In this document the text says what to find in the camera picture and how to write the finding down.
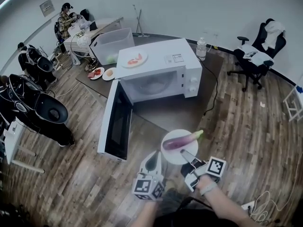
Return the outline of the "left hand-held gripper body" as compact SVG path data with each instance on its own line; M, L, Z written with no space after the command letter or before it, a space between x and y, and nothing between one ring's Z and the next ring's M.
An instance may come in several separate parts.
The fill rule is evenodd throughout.
M147 171L141 168L133 180L132 194L140 200L158 201L162 197L164 188L161 169Z

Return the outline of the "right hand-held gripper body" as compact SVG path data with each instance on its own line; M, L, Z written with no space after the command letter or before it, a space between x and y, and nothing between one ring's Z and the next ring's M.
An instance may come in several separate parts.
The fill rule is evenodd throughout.
M209 161L198 159L197 166L192 166L186 161L186 164L181 168L181 174L185 178L185 184L193 192L199 182L200 176L205 174L210 175L217 183L221 179L225 167L226 161L219 158L211 157Z

